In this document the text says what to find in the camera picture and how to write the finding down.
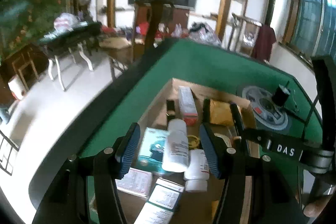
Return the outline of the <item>person's right hand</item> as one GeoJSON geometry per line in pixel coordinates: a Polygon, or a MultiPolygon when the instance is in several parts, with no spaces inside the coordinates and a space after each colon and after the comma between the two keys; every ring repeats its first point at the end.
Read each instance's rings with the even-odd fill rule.
{"type": "Polygon", "coordinates": [[[303,214],[306,217],[317,218],[321,214],[323,209],[326,207],[331,198],[332,195],[322,196],[319,200],[316,200],[306,205],[303,210],[303,214]]]}

